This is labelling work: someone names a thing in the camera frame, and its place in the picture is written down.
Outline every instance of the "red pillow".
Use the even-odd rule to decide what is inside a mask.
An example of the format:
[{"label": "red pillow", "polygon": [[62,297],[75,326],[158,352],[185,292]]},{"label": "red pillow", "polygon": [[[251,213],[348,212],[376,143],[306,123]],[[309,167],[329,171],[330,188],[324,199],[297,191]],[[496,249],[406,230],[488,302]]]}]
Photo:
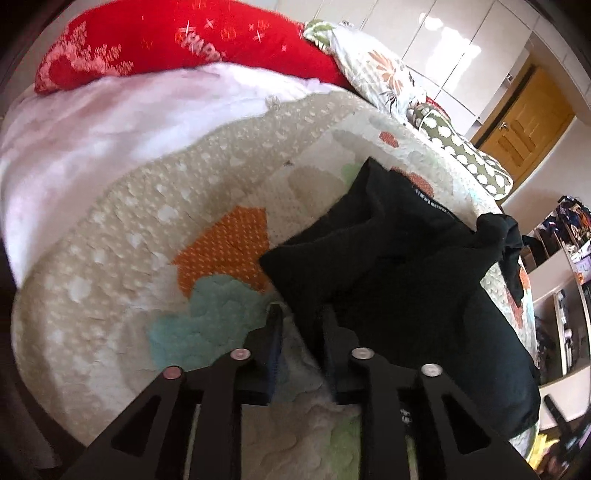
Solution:
[{"label": "red pillow", "polygon": [[233,0],[119,0],[72,20],[43,58],[37,93],[123,76],[230,61],[350,89],[303,24]]}]

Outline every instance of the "wooden door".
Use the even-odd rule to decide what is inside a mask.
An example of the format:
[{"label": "wooden door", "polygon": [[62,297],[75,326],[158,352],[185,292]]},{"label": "wooden door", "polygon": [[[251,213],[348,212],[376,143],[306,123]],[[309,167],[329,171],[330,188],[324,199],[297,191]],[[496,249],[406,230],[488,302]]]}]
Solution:
[{"label": "wooden door", "polygon": [[573,117],[567,99],[538,67],[480,149],[505,167],[515,188],[544,159]]}]

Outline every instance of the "bed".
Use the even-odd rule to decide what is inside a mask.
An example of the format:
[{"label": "bed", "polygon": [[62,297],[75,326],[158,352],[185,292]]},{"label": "bed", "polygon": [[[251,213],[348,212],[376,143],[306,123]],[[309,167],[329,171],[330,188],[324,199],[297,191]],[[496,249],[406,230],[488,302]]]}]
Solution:
[{"label": "bed", "polygon": [[[311,225],[368,157],[474,228],[499,212],[452,156],[355,94],[227,62],[104,77],[11,106],[2,226],[12,341],[41,406],[88,445],[167,365],[209,365],[277,300],[257,259]],[[531,290],[482,286],[535,357]],[[524,456],[536,427],[512,439]],[[285,321],[280,383],[243,414],[243,478],[356,478],[359,410]]]}]

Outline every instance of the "quilt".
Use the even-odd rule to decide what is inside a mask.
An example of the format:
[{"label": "quilt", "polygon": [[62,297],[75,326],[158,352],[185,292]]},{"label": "quilt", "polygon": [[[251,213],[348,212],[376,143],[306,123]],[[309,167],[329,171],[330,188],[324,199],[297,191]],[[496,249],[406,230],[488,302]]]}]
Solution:
[{"label": "quilt", "polygon": [[[351,93],[272,100],[123,175],[32,266],[12,334],[27,387],[89,444],[162,368],[240,346],[277,299],[258,257],[324,214],[370,156],[471,228],[499,212],[454,158]],[[524,278],[521,307],[498,265],[481,283],[534,356]],[[356,479],[359,409],[332,402],[289,316],[284,335],[272,404],[243,413],[243,478]],[[535,434],[512,440],[522,455]]]}]

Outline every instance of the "black fabric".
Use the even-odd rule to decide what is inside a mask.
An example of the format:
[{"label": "black fabric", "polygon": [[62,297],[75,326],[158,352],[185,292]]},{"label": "black fabric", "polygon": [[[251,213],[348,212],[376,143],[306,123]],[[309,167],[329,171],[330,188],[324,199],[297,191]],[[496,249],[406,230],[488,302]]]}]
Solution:
[{"label": "black fabric", "polygon": [[485,214],[472,232],[406,177],[368,159],[314,225],[260,259],[322,361],[317,308],[390,362],[438,363],[491,426],[510,438],[535,423],[538,370],[480,286],[499,262],[516,303],[523,287],[515,221]]}]

